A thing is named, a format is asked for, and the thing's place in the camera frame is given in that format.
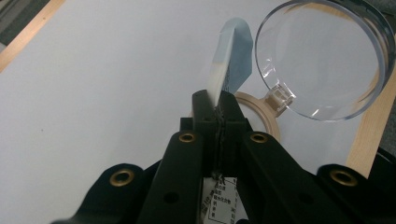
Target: wooden frame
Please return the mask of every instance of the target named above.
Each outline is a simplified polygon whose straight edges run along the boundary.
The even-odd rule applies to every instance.
[[[21,33],[0,53],[0,72],[21,52],[64,1],[50,0]],[[353,168],[364,176],[370,174],[375,153],[381,141],[395,97],[396,72],[393,71],[385,89],[370,108],[363,113],[360,127],[346,161],[346,166]]]

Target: white table surface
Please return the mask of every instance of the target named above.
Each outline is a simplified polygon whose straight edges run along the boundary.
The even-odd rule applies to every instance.
[[[206,88],[223,24],[243,18],[254,38],[281,3],[67,0],[0,74],[0,223],[71,217],[105,169],[159,160]],[[255,64],[241,91],[266,93]],[[315,173],[345,164],[360,120],[286,111],[281,143]]]

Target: clear plastic lid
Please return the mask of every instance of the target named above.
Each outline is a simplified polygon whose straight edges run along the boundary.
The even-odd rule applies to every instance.
[[[274,9],[256,36],[256,63],[288,108],[317,120],[350,119],[382,91],[394,61],[388,23],[369,5],[291,1]]]

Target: transparent lid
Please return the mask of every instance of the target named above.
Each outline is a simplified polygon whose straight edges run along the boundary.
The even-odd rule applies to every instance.
[[[381,92],[393,68],[394,39],[367,7],[291,1],[265,18],[256,63],[270,90],[291,95],[289,109],[317,120],[350,119]]]

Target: wooden edge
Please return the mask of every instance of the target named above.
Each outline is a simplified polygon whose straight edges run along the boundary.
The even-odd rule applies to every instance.
[[[0,72],[22,51],[65,0],[50,0],[26,27],[0,53]]]
[[[361,124],[349,151],[346,166],[368,177],[379,142],[396,97],[396,68],[374,103],[363,113]]]

